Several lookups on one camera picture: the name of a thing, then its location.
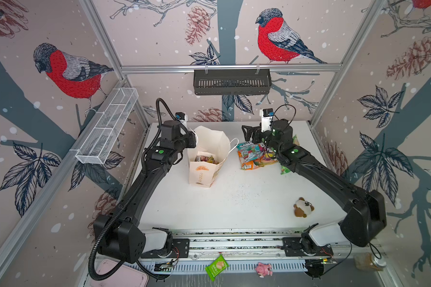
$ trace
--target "paper bag handle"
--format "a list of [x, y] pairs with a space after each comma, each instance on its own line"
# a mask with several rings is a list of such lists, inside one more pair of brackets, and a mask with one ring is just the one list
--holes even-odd
[[228, 153], [230, 153], [230, 152], [232, 152], [232, 150], [234, 150], [235, 148], [236, 148], [236, 146], [238, 146], [238, 143], [239, 143], [239, 139], [238, 138], [234, 138], [234, 139], [232, 139], [231, 141], [230, 141], [230, 146], [232, 145], [232, 141], [234, 141], [234, 140], [237, 140], [238, 142], [236, 143], [236, 145], [228, 152]]

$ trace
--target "brown and white plush toy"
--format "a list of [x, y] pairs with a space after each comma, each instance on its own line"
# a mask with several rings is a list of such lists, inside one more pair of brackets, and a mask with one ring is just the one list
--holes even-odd
[[306, 217], [310, 215], [313, 210], [314, 206], [308, 201], [305, 201], [304, 198], [299, 198], [294, 204], [294, 214], [297, 217]]

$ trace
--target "pink tray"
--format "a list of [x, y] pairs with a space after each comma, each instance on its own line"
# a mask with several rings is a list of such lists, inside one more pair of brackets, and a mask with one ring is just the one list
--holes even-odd
[[[98, 267], [97, 273], [105, 274], [115, 267], [116, 264], [117, 262], [105, 259]], [[147, 274], [123, 265], [117, 272], [105, 280], [91, 280], [91, 287], [145, 287], [147, 282]]]

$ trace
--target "pink toy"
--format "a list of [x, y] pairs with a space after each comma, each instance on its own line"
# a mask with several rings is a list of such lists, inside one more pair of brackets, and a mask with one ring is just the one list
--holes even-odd
[[255, 271], [257, 271], [257, 274], [260, 276], [260, 278], [263, 278], [267, 275], [273, 275], [271, 264], [262, 264], [259, 262], [255, 268]]

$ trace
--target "table surface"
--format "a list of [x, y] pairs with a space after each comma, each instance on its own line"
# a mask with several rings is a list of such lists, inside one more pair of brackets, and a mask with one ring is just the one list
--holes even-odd
[[[225, 132], [231, 140], [244, 142], [242, 125], [257, 126], [258, 122], [188, 123], [195, 129], [202, 125]], [[324, 160], [305, 121], [293, 121], [291, 126], [301, 146], [322, 164]], [[158, 128], [149, 132], [148, 146]], [[315, 223], [327, 223], [346, 214], [326, 193], [295, 173], [281, 175], [280, 164], [255, 170], [241, 170], [236, 149], [228, 155], [212, 187], [188, 183], [188, 157], [173, 166], [152, 194], [140, 220], [140, 229], [152, 227], [173, 230], [264, 230], [302, 228]], [[294, 215], [294, 204], [303, 197], [315, 210], [306, 218]]]

